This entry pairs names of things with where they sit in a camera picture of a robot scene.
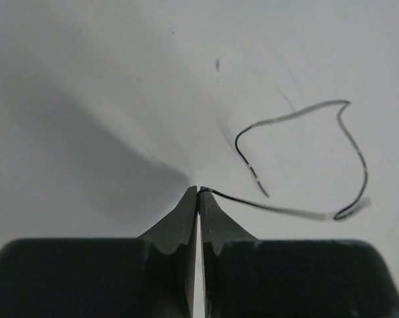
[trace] blurry wire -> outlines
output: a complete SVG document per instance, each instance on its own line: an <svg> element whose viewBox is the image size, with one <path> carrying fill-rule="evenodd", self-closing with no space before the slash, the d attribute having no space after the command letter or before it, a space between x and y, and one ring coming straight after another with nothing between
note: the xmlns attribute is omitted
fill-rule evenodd
<svg viewBox="0 0 399 318"><path fill-rule="evenodd" d="M366 190L369 176L368 176L368 172L367 172L367 163L366 163L365 157L363 156L363 154L359 148L359 145L356 143L353 136L351 136L350 132L347 130L347 128L345 127L344 122L342 120L342 114L348 108L348 106L350 106L350 104L351 104L350 101L347 101L344 99L323 101L321 103L311 105L309 107L306 107L299 111L295 111L293 113L289 113L287 115L283 115L283 116L273 118L273 119L266 119L263 121L258 121L256 123L248 126L247 128L243 129L235 138L236 151L238 152L239 156L242 158L243 162L247 165L248 169L251 171L251 174L253 175L255 182L257 183L261 192L263 192L263 194L265 196L269 197L268 192L262 186L254 168L251 166L251 164L249 163L249 161L247 160L245 155L239 150L239 146L238 146L239 138L243 134L245 134L247 131L250 131L251 129L256 128L256 127L281 123L284 121L289 121L291 119L297 119L298 117L307 115L307 114L317 111L319 109L323 109L323 108L331 107L331 106L342 105L342 107L340 108L340 110L338 111L338 114L337 114L337 122L338 122L339 128L341 129L343 134L347 137L351 146L354 148L355 152L357 153L357 156L359 157L361 165L363 167L363 182L362 182L361 188L359 190L359 193L357 194L356 198L354 198L354 200L352 200L352 202L350 202L348 205L344 206L342 209L339 209L334 212L326 212L325 213L325 212L307 211L307 210L303 210L303 209L291 209L291 208L286 208L286 207L277 207L277 206L273 206L273 205L264 205L261 203L256 203L256 202L248 201L245 199L240 199L238 197L233 197L231 195L226 195L224 193L221 193L220 191L211 189L209 187L203 187L198 191L198 199L200 198L201 193L211 192L211 193L218 195L220 197L223 197L225 199L239 202L239 203L242 203L245 205L250 205L250 206L256 207L258 209L263 209L266 211L271 211L271 212L279 213L279 214L302 217L302 218L306 218L306 219L320 220L320 221L324 221L324 220L328 220L328 219L333 219L333 220L338 221L338 220L345 219L345 218L351 216L352 214L360 211L361 209L363 209L364 207L366 207L370 204L369 200L365 201L363 199L363 194Z"/></svg>

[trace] white surface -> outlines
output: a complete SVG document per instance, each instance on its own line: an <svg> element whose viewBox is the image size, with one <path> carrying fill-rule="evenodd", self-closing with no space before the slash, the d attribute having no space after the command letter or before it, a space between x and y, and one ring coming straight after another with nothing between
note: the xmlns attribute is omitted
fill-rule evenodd
<svg viewBox="0 0 399 318"><path fill-rule="evenodd" d="M283 95L353 102L372 206L344 223L222 208L260 238L366 240L399 288L399 1L0 0L0 246L139 234L188 184L344 204L361 171L336 108L243 138L269 200L226 142L292 111Z"/></svg>

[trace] wire insulation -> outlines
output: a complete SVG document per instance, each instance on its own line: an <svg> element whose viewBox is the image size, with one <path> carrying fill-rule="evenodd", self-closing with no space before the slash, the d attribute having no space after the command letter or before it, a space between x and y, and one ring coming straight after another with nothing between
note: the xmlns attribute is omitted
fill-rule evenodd
<svg viewBox="0 0 399 318"><path fill-rule="evenodd" d="M333 219L335 221L339 221L339 220L346 219L346 218L350 217L352 214L359 212L361 209L363 209L364 207L366 207L369 204L369 202L365 202L363 200L363 194L364 194L367 184L368 184L369 174L367 171L367 163L366 163L365 157L363 156L363 154L359 148L359 145L356 143L356 141L353 138L353 136L351 135L351 133L347 130L347 128L345 127L344 122L342 120L342 115L343 115L344 111L348 108L348 106L350 106L350 104L351 104L350 101L344 100L344 99L323 101L321 103L313 104L313 105L306 107L304 109L301 109L299 111L294 111L293 113L289 113L287 115L283 115L283 116L276 117L273 119L266 119L263 121L258 121L256 123L248 126L247 128L243 129L235 138L236 151L238 152L239 156L242 158L245 165L250 170L250 172L253 175L253 177L257 183L257 186L259 187L261 192L263 192L263 194L265 196L269 197L268 192L265 190L265 188L261 184L254 168L251 166L251 164L249 163L249 161L247 160L245 155L239 149L239 145L238 145L239 138L243 134L245 134L246 132L250 131L253 128L257 128L257 127L265 126L265 125L273 125L276 123L282 123L284 121L297 119L299 117L302 117L304 115L307 115L314 111L318 111L318 110L326 108L326 107L341 105L341 108L337 113L338 126L341 129L341 131L343 132L343 134L347 137L347 140L350 142L351 146L354 148L355 152L357 153L357 156L359 157L361 165L363 167L363 182L362 182L361 188L359 190L359 193L357 194L356 198L354 198L354 200L352 200L352 202L350 202L348 205L346 205L342 209L337 210L335 212L326 212L325 213L325 212L308 211L308 210L303 210L303 209L291 209L291 208L287 208L287 207L277 207L274 205L265 205L265 204L249 201L246 199L240 199L238 197L233 197L231 195L221 193L220 191L211 189L209 187L203 187L198 191L198 199L200 199L201 193L211 192L215 195L218 195L219 197L223 197L225 199L228 199L228 200L231 200L234 202L249 205L251 207L256 207L257 209L262 209L262 210L270 211L273 213L291 215L291 216L295 216L295 217L301 217L301 218L306 218L306 219L311 219L311 220L316 220L316 221L324 221L324 220L328 220L328 219Z"/></svg>

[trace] black mark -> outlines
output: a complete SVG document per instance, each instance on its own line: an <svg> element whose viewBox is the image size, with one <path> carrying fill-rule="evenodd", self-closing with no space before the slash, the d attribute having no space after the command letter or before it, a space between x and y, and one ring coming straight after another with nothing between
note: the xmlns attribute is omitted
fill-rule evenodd
<svg viewBox="0 0 399 318"><path fill-rule="evenodd" d="M168 29L168 32L170 32L172 35L175 35L176 32L175 32L174 27L171 25L171 23L168 23L167 29Z"/></svg>
<svg viewBox="0 0 399 318"><path fill-rule="evenodd" d="M295 106L291 103L290 99L285 95L285 93L283 91L281 91L279 89L278 86L276 86L276 89L278 90L279 94L281 94L281 96L286 100L286 102L288 103L288 105L291 107L292 111L297 111L297 109L295 108Z"/></svg>
<svg viewBox="0 0 399 318"><path fill-rule="evenodd" d="M220 58L215 59L215 69L220 73Z"/></svg>

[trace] thin wire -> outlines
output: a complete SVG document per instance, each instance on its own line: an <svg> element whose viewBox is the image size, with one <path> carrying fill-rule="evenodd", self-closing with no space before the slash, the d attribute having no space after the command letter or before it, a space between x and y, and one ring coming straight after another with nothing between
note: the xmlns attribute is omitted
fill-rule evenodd
<svg viewBox="0 0 399 318"><path fill-rule="evenodd" d="M239 156L242 158L243 162L247 165L248 169L251 171L251 174L254 176L254 179L255 179L258 187L260 188L261 192L263 192L263 194L265 196L269 197L268 192L263 188L262 184L260 183L260 180L257 176L257 173L254 171L254 168L251 166L251 164L249 163L249 161L247 160L245 155L239 150L239 147L238 147L239 138L243 134L245 134L247 131L250 131L251 129L256 128L256 127L265 126L265 125L273 125L276 123L282 123L284 121L289 121L291 119L296 119L301 116L307 115L307 114L317 111L319 109L323 109L323 108L331 107L331 106L342 105L342 107L340 108L340 110L337 113L337 123L339 125L339 128L341 129L343 134L347 137L347 140L350 142L351 146L354 148L355 152L357 153L357 156L359 157L360 162L363 167L363 182L362 182L361 188L360 188L359 193L357 194L356 198L354 198L354 200L352 200L352 202L350 204L346 205L342 209L337 210L335 212L326 212L326 213L315 212L315 211L308 211L308 210L303 210L303 209L291 209L291 208L287 208L287 207L277 207L274 205L265 205L265 204L261 204L261 203L257 203L257 202L252 202L252 201L249 201L246 199L240 199L238 197L233 197L231 195L221 193L220 191L211 189L209 187L203 187L198 191L198 199L200 198L201 193L211 192L215 195L218 195L219 197L223 197L225 199L228 199L228 200L231 200L234 202L239 202L239 203L242 203L245 205L249 205L251 207L256 207L258 209L263 209L266 211L271 211L271 212L279 213L279 214L291 215L291 216L295 216L295 217L312 219L312 220L316 220L316 221L324 221L324 220L328 220L329 218L339 221L342 219L346 219L347 217L351 216L352 214L354 214L356 212L359 212L361 209L363 209L368 204L368 203L365 203L362 200L362 198L363 198L363 194L364 194L367 184L368 184L369 175L367 172L367 163L366 163L365 157L363 156L363 154L359 148L359 145L356 143L356 141L353 138L353 136L351 135L351 133L347 130L347 128L345 127L344 122L342 120L342 114L348 108L348 106L350 106L350 104L351 104L350 101L347 101L344 99L323 101L321 103L311 105L309 107L306 107L299 111L295 111L293 113L289 113L287 115L283 115L283 116L273 118L273 119L266 119L263 121L258 121L256 123L248 126L247 128L243 129L235 138L235 148L236 148Z"/></svg>

